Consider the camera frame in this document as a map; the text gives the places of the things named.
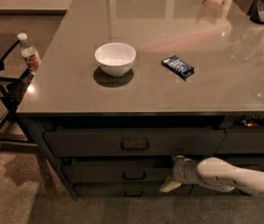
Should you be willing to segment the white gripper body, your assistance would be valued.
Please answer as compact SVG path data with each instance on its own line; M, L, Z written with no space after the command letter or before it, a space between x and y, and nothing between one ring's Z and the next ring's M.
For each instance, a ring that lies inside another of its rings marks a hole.
M197 166L197 161L188 158L184 161L175 162L173 167L174 179L181 184L197 184L199 181Z

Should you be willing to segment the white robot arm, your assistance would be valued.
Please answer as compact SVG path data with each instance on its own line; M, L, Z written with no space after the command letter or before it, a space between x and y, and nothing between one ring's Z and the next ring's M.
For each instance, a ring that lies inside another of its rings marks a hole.
M160 192L170 192L182 184L197 184L220 192L239 189L264 200L264 172L240 168L214 157L202 161L174 157L172 172Z

